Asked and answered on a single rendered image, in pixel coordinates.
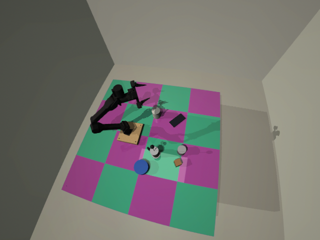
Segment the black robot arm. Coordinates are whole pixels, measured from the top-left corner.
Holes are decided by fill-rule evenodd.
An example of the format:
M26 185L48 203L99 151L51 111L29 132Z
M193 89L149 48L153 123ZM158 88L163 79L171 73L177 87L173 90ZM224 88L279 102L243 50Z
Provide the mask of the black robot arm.
M127 89L127 95L129 95L130 99L136 99L137 92L133 88ZM122 103L127 102L126 96L123 91L123 87L120 84L116 84L111 90L111 96L105 101L103 107L90 117L90 127L93 134L97 134L102 132L103 130L122 130L123 134L130 136L132 129L130 129L129 123L125 121L121 121L121 123L113 123L113 124L102 124L98 122L108 111L112 111L117 108L118 105L121 106Z

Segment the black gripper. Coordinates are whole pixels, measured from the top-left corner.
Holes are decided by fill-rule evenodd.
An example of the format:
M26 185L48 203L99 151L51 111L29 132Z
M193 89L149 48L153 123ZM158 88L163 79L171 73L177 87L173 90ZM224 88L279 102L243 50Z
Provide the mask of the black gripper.
M134 91L136 91L136 87L146 86L146 84L138 84L138 83L136 83L134 80L131 81L130 84L131 84L131 87L133 88ZM149 97L149 98L146 98L146 99L144 99L144 100L142 100L142 101L139 101L139 98L138 98L138 97L135 98L135 99L129 99L130 96L129 96L129 94L127 94L127 93L125 93L125 97L126 97L126 100L127 100L127 101L132 101L132 100L135 100L135 99L136 99L136 102L137 102L136 105L137 105L137 108L139 108L139 109L142 108L142 105L143 105L143 103L144 103L145 101L147 101L148 99L150 99L150 97Z

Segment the blue cylinder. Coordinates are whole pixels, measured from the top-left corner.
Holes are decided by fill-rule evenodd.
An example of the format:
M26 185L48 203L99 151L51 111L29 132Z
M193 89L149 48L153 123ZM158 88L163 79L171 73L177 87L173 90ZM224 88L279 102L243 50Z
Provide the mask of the blue cylinder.
M134 164L134 171L138 175L144 175L149 171L149 165L145 160L137 160Z

